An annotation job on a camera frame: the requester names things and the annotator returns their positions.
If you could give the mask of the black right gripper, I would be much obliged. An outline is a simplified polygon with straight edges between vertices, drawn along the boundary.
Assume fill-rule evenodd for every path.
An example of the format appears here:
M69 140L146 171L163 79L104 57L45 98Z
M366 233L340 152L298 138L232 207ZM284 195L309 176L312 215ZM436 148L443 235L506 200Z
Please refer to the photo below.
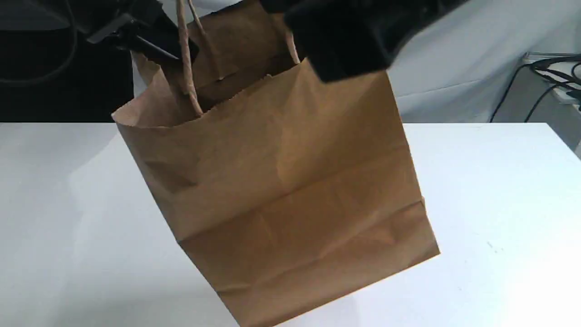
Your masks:
M415 35L463 0L262 0L280 13L319 79L384 71Z

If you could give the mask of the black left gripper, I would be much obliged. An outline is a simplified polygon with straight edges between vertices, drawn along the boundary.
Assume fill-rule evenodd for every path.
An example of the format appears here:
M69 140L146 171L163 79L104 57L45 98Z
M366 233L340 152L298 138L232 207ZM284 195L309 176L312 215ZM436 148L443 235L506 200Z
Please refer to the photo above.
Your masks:
M159 0L69 0L75 27L90 43L108 41L154 62L180 62L177 26Z

